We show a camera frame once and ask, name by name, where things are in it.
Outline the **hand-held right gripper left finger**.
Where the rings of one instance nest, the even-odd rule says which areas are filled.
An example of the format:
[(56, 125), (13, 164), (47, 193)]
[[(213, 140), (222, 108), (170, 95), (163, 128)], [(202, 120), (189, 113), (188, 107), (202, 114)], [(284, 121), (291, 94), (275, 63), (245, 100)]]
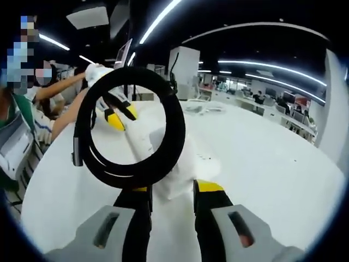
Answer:
[(146, 261), (152, 187), (124, 189), (87, 218), (75, 236), (75, 261)]

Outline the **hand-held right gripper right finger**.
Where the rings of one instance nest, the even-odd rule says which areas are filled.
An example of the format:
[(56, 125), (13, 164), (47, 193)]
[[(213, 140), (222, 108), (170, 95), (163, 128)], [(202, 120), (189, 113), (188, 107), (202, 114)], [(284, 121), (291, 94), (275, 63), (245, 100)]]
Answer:
[(222, 186), (195, 180), (195, 231), (202, 261), (272, 261), (270, 227), (243, 205), (232, 203)]

